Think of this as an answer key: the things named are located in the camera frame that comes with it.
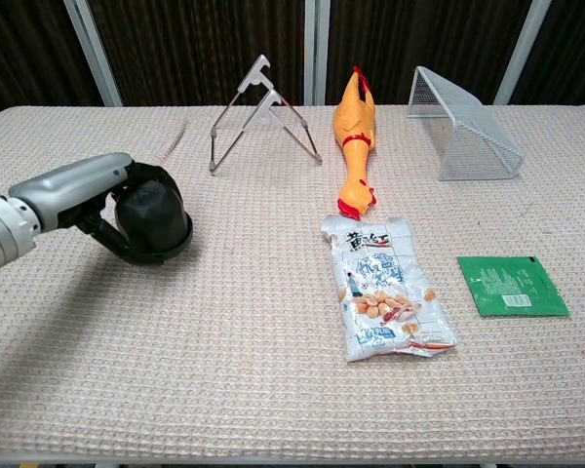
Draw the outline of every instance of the table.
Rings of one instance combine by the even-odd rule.
[[[0,270],[0,460],[585,461],[585,106],[494,107],[526,161],[470,182],[438,182],[423,124],[377,107],[366,220],[409,220],[460,341],[352,364],[319,232],[344,161],[333,108],[300,110],[323,166],[266,126],[216,176],[220,107],[0,113],[0,194],[127,151],[172,174],[195,226],[161,268],[73,228]],[[571,316],[481,318],[455,260],[474,254],[538,256]]]

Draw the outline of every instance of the snack bag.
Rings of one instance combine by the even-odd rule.
[[[330,215],[321,232],[331,244],[347,361],[393,352],[431,357],[457,344],[404,220],[365,224]]]

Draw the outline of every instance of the yellow rubber chicken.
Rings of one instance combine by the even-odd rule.
[[[367,183],[367,158],[374,149],[374,101],[369,82],[358,66],[333,113],[333,134],[347,163],[338,208],[344,215],[360,220],[377,201]]]

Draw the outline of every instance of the green packet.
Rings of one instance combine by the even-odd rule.
[[[569,315],[534,256],[459,256],[457,261],[481,315]]]

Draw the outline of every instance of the background wall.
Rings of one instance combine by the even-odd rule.
[[[196,105],[227,103],[260,53],[278,90],[301,104],[304,55],[317,56],[316,41],[305,41],[308,31],[318,37],[306,13],[317,17],[325,1],[88,3],[125,105]],[[354,64],[379,103],[406,103],[420,64],[491,103],[529,7],[530,0],[331,0],[326,103],[339,100]],[[241,103],[259,97],[253,90]],[[511,103],[585,103],[585,0],[552,1]],[[14,105],[102,105],[63,1],[0,0],[0,110]]]

